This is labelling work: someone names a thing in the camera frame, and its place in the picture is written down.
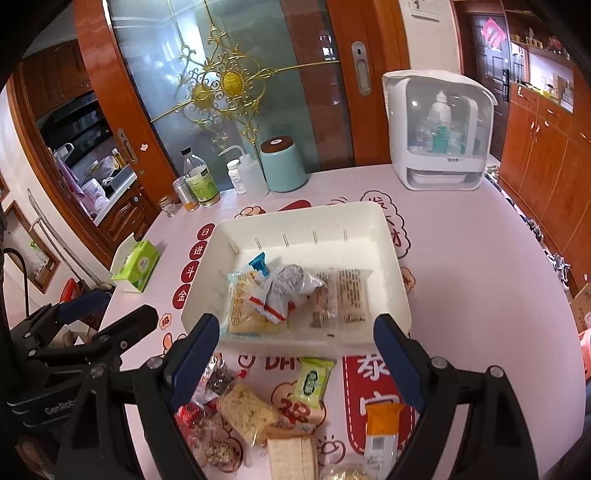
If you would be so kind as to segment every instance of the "table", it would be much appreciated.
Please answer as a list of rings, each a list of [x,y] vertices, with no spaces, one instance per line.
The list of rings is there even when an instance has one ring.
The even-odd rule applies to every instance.
[[[122,369],[139,367],[185,334],[180,293],[189,289],[190,267],[196,266],[189,253],[198,242],[206,245],[217,223],[287,206],[359,200],[378,202],[384,209],[407,285],[411,336],[429,355],[441,355],[456,368],[502,366],[524,412],[540,474],[549,470],[582,433],[584,376],[577,330],[534,235],[486,180],[473,192],[413,192],[391,165],[357,167],[314,173],[300,190],[270,193],[257,205],[246,205],[231,191],[210,208],[183,209],[173,218],[161,214],[145,237],[162,252],[145,291],[116,290],[103,320],[105,327],[144,303],[158,311],[160,327],[123,354]],[[266,400],[277,388],[288,389],[297,376],[293,359],[241,356],[226,361],[234,370],[249,369],[248,381]],[[359,462],[358,424],[366,390],[394,398],[389,385],[389,372],[379,358],[339,359],[325,396],[330,414],[315,432],[321,462]],[[466,408],[458,408],[436,479],[450,472],[466,414]],[[157,479],[135,407],[128,407],[128,418],[144,475]],[[270,478],[267,460],[250,457],[246,454],[238,478],[255,472],[261,480]]]

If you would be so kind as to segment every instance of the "tissue box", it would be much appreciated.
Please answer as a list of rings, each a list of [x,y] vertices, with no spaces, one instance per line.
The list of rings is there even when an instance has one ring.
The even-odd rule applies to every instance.
[[[120,244],[111,264],[111,280],[123,291],[144,291],[160,254],[149,241],[136,242],[130,234]]]

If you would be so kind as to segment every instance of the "white appliance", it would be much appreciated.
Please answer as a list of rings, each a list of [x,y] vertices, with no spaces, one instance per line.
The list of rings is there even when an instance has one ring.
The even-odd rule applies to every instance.
[[[411,190],[474,190],[491,147],[495,96],[445,70],[383,76],[390,159]]]

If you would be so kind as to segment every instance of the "sliding glass door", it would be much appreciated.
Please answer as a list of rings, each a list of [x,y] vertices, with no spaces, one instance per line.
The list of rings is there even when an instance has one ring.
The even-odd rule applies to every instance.
[[[98,3],[74,0],[82,54],[109,124],[132,130],[140,182],[161,183],[154,192],[184,173],[186,147],[221,189],[237,156],[223,149],[257,158],[280,135],[309,173],[389,162],[381,75],[400,50],[388,26],[397,3],[103,0],[103,25]]]

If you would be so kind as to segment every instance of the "wrapped pastry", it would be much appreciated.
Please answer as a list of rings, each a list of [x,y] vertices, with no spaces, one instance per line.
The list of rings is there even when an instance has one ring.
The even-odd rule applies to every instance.
[[[314,437],[296,430],[267,429],[271,480],[316,480]]]
[[[320,480],[372,480],[360,465],[327,465]]]
[[[220,397],[217,410],[249,445],[265,446],[265,428],[281,424],[285,419],[241,381],[233,383]]]

